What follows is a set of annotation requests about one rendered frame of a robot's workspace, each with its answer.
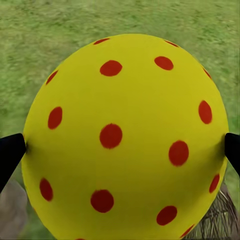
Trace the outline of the wicker basket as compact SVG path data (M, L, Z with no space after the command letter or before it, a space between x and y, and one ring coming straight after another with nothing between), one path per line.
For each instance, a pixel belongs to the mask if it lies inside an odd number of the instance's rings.
M240 240L240 213L235 208L228 187L224 183L225 178L223 178L220 189L217 193L213 204L210 206L209 210L206 212L204 217L198 223L199 232L201 230L200 239L197 238L197 225L196 227L188 233L182 240ZM226 221L225 214L227 212L228 224ZM221 236L219 237L219 220L221 218ZM207 227L207 222L209 218L209 227ZM206 223L206 226L205 226ZM231 236L229 232L228 225L231 229ZM207 228L208 229L207 229ZM206 230L206 232L205 232ZM208 233L207 233L208 230ZM206 238L207 235L207 238Z

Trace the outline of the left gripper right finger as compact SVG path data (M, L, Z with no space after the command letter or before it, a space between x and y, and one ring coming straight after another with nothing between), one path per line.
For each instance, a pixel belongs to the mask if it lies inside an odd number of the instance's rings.
M225 135L225 156L240 176L240 135L229 132Z

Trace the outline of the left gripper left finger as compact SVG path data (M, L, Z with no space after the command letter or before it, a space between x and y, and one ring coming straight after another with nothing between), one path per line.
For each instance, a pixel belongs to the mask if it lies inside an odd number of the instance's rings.
M0 193L26 153L21 133L0 138Z

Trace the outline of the easter egg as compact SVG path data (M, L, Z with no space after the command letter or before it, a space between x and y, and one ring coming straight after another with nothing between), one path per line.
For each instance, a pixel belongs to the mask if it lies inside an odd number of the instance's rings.
M119 34L69 56L24 126L24 185L57 240L182 240L227 169L227 112L179 45Z

